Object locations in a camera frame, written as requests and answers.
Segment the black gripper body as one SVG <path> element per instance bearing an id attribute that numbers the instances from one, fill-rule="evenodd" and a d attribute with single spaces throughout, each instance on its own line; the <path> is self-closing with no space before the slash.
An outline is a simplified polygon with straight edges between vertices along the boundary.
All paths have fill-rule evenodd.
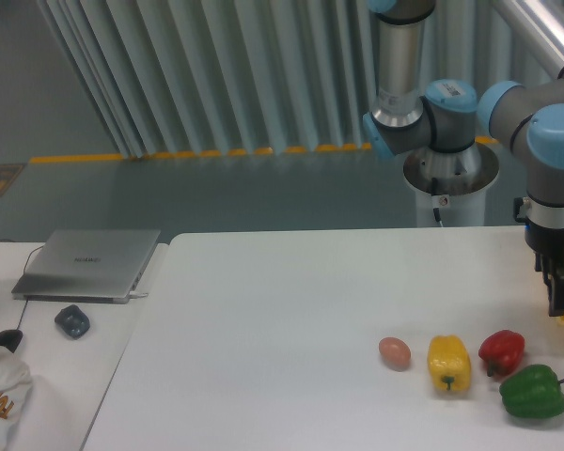
<path id="1" fill-rule="evenodd" d="M 525 242 L 535 255 L 535 271 L 564 269 L 564 228 L 554 229 L 528 222 Z"/>

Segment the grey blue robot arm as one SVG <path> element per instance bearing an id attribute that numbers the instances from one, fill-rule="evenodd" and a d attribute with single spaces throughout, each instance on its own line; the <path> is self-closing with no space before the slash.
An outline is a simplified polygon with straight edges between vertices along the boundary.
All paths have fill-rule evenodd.
<path id="1" fill-rule="evenodd" d="M 408 154 L 405 179 L 433 199 L 485 190 L 498 165 L 478 148 L 481 126 L 525 167 L 526 194 L 513 202 L 535 269 L 548 289 L 549 313 L 564 315 L 564 8 L 554 1 L 497 1 L 495 10 L 524 38 L 550 83 L 528 88 L 505 81 L 478 95 L 443 79 L 417 87 L 423 25 L 432 1 L 371 1 L 379 25 L 378 96 L 363 117 L 381 156 Z"/>

